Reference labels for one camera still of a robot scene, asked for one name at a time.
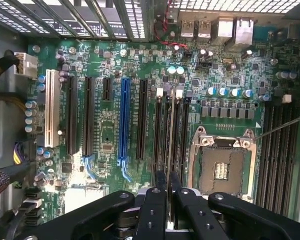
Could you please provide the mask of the silver stacked port block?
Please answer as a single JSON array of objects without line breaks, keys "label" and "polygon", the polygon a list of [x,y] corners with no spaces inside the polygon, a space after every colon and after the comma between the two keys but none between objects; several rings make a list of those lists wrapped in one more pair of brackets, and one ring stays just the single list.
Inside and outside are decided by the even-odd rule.
[{"label": "silver stacked port block", "polygon": [[211,43],[213,45],[224,45],[232,38],[233,21],[232,17],[219,17],[214,22],[211,30]]}]

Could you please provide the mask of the long black expansion slot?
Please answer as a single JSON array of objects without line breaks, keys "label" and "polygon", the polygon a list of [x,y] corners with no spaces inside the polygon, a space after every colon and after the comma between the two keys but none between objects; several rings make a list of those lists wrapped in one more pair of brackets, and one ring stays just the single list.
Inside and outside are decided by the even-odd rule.
[{"label": "long black expansion slot", "polygon": [[68,155],[77,152],[77,79],[68,78],[66,92],[66,134],[65,144]]},{"label": "long black expansion slot", "polygon": [[82,156],[87,157],[93,153],[94,138],[94,102],[95,102],[95,81],[92,77],[85,77],[84,89],[84,122]]},{"label": "long black expansion slot", "polygon": [[144,159],[145,155],[145,136],[146,136],[146,117],[147,117],[147,93],[148,80],[141,79],[139,83],[139,107],[138,107],[138,129],[137,129],[137,148],[136,158]]}]

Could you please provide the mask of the grey metal PC case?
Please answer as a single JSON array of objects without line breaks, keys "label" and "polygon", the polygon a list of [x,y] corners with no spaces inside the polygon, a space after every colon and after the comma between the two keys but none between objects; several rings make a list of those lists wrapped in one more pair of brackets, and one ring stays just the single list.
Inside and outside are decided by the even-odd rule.
[{"label": "grey metal PC case", "polygon": [[[223,45],[228,52],[243,52],[252,45],[234,43],[238,18],[252,19],[253,32],[255,27],[270,27],[300,35],[300,0],[0,0],[0,240],[14,240],[49,222],[36,217],[43,204],[42,190],[34,186],[37,148],[25,130],[28,91],[37,79],[14,74],[20,62],[14,53],[34,56],[29,47],[43,41],[153,44],[172,29],[178,30],[180,42],[197,41],[198,21],[211,21],[212,30],[219,17],[234,19],[232,38]],[[183,20],[195,21],[194,38],[180,36]],[[211,38],[197,42],[212,44]],[[13,149],[19,141],[30,142],[30,161],[16,165]],[[300,223],[300,150],[294,170],[294,209],[287,218]],[[194,240],[187,223],[176,217],[180,209],[170,173],[165,172],[164,240]],[[107,230],[108,240],[132,240],[136,220],[136,213],[122,217]]]}]

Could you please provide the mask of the silver ethernet port block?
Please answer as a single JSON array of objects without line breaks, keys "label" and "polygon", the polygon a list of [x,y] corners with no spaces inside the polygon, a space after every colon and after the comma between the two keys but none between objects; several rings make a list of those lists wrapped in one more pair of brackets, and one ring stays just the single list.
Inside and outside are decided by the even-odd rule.
[{"label": "silver ethernet port block", "polygon": [[236,45],[252,44],[254,22],[250,18],[238,18],[235,23],[234,43]]}]

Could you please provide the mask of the thin metal locking lever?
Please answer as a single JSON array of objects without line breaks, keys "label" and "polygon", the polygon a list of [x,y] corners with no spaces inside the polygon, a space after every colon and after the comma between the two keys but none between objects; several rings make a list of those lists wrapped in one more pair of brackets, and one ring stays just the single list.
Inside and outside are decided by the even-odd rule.
[{"label": "thin metal locking lever", "polygon": [[267,131],[267,132],[265,132],[265,133],[263,133],[263,134],[261,134],[261,135],[255,137],[253,140],[254,140],[254,141],[257,141],[257,140],[259,140],[259,139],[261,139],[261,138],[263,138],[263,137],[265,137],[265,136],[267,136],[267,135],[269,135],[269,134],[271,134],[271,133],[273,133],[273,132],[275,132],[275,131],[278,131],[278,130],[280,130],[280,129],[282,129],[282,128],[288,127],[288,126],[290,126],[290,125],[292,125],[292,124],[295,124],[295,123],[298,123],[298,122],[300,122],[300,116],[297,117],[297,118],[294,119],[294,120],[291,120],[291,121],[289,121],[289,122],[286,122],[286,123],[284,123],[284,124],[282,124],[282,125],[280,125],[280,126],[277,126],[276,128],[274,128],[274,129],[272,129],[272,130],[269,130],[269,131]]}]

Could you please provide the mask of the silver chipset heat sink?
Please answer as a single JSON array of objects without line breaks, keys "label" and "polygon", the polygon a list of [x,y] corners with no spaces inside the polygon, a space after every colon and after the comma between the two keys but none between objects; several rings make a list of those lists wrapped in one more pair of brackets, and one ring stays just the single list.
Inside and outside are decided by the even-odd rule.
[{"label": "silver chipset heat sink", "polygon": [[69,213],[104,196],[103,189],[96,188],[68,188],[65,191],[65,213]]}]

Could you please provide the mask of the short black expansion slot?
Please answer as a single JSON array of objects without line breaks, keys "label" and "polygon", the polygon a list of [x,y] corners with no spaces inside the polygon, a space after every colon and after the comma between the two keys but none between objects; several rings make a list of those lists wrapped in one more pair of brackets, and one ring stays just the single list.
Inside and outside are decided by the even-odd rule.
[{"label": "short black expansion slot", "polygon": [[102,98],[104,101],[111,101],[112,100],[112,90],[113,83],[110,77],[103,78],[103,95]]}]

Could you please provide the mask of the silver USB port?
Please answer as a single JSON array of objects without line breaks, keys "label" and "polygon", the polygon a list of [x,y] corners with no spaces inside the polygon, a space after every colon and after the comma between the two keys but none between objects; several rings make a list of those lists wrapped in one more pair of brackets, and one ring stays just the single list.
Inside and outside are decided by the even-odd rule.
[{"label": "silver USB port", "polygon": [[194,38],[195,21],[183,20],[181,22],[180,36],[182,38],[192,39]]},{"label": "silver USB port", "polygon": [[198,42],[208,42],[211,38],[211,21],[198,21]]}]

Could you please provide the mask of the metal CPU socket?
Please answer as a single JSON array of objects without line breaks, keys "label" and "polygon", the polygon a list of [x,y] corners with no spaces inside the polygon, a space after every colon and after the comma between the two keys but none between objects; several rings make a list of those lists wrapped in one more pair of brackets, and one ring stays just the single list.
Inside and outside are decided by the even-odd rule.
[{"label": "metal CPU socket", "polygon": [[225,192],[252,203],[256,160],[253,130],[247,128],[241,136],[218,136],[200,125],[190,142],[186,186],[204,197]]}]

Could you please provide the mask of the blue expansion slot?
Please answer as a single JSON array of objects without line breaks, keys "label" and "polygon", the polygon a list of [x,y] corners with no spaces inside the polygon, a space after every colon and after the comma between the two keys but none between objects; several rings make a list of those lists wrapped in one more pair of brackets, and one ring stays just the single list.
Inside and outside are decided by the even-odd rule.
[{"label": "blue expansion slot", "polygon": [[130,111],[130,87],[131,80],[128,77],[121,79],[120,96],[120,122],[119,122],[119,145],[118,159],[125,161],[128,149],[129,111]]}]

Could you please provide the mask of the white PCI expansion slot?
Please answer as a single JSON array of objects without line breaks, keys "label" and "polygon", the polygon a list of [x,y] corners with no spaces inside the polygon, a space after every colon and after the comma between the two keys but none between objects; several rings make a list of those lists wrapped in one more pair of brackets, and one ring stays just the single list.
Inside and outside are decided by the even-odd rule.
[{"label": "white PCI expansion slot", "polygon": [[59,145],[60,123],[60,82],[59,72],[54,69],[46,70],[45,90],[45,133],[44,144],[47,148]]}]

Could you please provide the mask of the green motherboard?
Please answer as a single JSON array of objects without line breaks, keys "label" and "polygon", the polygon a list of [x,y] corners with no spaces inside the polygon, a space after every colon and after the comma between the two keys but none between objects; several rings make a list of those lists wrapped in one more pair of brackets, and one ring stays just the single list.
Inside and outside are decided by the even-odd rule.
[{"label": "green motherboard", "polygon": [[[137,193],[155,184],[153,145],[157,88],[163,88],[160,148],[157,171],[162,170],[165,92],[170,90],[166,173],[172,170],[173,114],[175,89],[183,90],[178,141],[178,177],[183,102],[191,99],[183,186],[186,187],[190,142],[198,126],[208,134],[241,136],[246,129],[254,138],[267,132],[271,104],[290,104],[293,116],[300,115],[300,35],[286,29],[255,27],[252,45],[243,52],[226,51],[223,45],[180,42],[172,29],[155,43],[44,41],[29,47],[39,60],[38,78],[29,87],[25,130],[36,145],[37,175],[43,221],[65,214],[64,196],[69,188],[118,190]],[[60,82],[59,145],[45,147],[46,70],[57,70]],[[77,79],[77,152],[67,154],[66,92],[68,78]],[[82,156],[85,77],[95,81],[93,153]],[[103,78],[113,83],[112,100],[105,101]],[[121,79],[129,78],[130,111],[127,158],[118,159]],[[139,83],[148,80],[145,155],[136,158]],[[267,184],[267,140],[257,144],[254,201],[265,207]]]}]

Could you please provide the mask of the white power connector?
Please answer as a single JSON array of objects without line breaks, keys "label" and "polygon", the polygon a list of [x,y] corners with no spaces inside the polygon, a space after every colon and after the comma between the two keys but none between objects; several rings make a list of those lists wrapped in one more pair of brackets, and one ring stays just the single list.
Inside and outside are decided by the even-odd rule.
[{"label": "white power connector", "polygon": [[25,52],[15,52],[14,56],[20,61],[14,66],[14,74],[24,76],[32,80],[37,79],[38,58]]}]

